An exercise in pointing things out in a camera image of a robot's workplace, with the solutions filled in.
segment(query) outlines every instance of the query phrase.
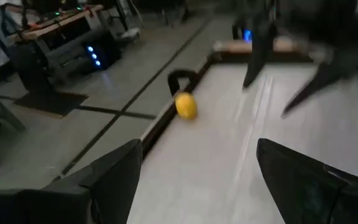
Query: yellow ball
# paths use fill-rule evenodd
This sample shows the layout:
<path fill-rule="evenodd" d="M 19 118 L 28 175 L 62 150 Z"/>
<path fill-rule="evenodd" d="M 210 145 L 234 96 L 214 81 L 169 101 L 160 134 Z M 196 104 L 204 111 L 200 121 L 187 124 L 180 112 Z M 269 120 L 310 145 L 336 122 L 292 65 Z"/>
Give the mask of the yellow ball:
<path fill-rule="evenodd" d="M 194 119 L 197 116 L 197 104 L 189 93 L 179 93 L 175 97 L 175 106 L 183 119 Z"/>

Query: blue led light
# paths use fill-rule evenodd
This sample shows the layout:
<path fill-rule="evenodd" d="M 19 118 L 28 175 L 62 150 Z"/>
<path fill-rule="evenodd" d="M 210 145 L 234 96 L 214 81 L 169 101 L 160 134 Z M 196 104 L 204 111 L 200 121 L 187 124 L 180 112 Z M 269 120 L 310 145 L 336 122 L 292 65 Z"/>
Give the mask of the blue led light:
<path fill-rule="evenodd" d="M 244 30 L 244 40 L 247 43 L 252 42 L 252 32 L 251 32 L 251 30 Z"/>

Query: concrete floor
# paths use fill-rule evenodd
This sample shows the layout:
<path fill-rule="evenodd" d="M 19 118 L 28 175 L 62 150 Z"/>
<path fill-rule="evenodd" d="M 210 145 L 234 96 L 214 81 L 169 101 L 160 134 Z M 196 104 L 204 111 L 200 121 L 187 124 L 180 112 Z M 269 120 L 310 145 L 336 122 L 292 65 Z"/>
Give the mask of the concrete floor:
<path fill-rule="evenodd" d="M 61 88 L 89 95 L 83 106 L 124 108 L 127 115 L 74 110 L 56 119 L 20 108 L 12 100 L 1 100 L 27 131 L 16 133 L 9 125 L 0 130 L 0 189 L 40 189 L 67 166 L 71 169 L 65 171 L 70 174 L 128 140 L 141 137 L 152 118 L 172 99 L 167 75 L 176 68 L 196 68 L 215 41 L 231 38 L 231 24 L 230 16 L 203 15 L 174 28 L 148 28 L 110 69 Z M 18 77 L 0 84 L 0 96 L 15 99 L 24 94 Z M 83 151 L 86 154 L 71 164 Z"/>

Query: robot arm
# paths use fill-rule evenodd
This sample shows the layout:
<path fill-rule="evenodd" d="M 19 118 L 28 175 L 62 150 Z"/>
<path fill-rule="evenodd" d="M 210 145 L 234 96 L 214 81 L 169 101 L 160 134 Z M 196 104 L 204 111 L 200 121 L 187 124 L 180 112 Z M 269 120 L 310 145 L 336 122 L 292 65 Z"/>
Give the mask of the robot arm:
<path fill-rule="evenodd" d="M 358 0 L 246 0 L 246 3 L 255 6 L 256 13 L 245 21 L 252 31 L 252 55 L 243 88 L 248 88 L 263 69 L 279 34 L 304 43 L 302 49 L 306 54 L 316 45 L 326 52 L 314 78 L 287 104 L 283 115 L 317 91 L 358 72 Z"/>

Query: black frame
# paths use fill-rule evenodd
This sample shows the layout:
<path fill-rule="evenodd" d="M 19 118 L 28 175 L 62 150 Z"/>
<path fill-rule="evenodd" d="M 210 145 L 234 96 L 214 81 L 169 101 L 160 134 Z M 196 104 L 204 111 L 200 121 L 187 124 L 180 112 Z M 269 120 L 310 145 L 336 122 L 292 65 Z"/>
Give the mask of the black frame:
<path fill-rule="evenodd" d="M 200 81 L 205 76 L 206 72 L 213 65 L 218 64 L 228 64 L 228 63 L 247 63 L 250 58 L 250 52 L 228 52 L 228 51 L 217 51 L 212 52 L 207 56 L 206 63 L 201 67 L 201 69 L 196 71 L 191 70 L 174 70 L 168 75 L 168 85 L 171 91 L 172 96 L 175 95 L 177 91 L 185 91 L 192 93 L 193 90 L 198 86 Z M 312 59 L 302 56 L 296 52 L 275 52 L 271 55 L 268 63 L 311 63 Z M 179 79 L 188 78 L 189 83 L 187 86 L 180 90 Z M 143 158 L 147 157 L 147 154 L 152 150 L 154 144 L 158 141 L 159 137 L 166 130 L 171 120 L 176 116 L 177 111 L 175 104 L 172 103 L 169 108 L 160 115 L 158 121 L 154 123 L 154 126 L 147 133 L 145 138 L 142 141 L 143 147 Z"/>

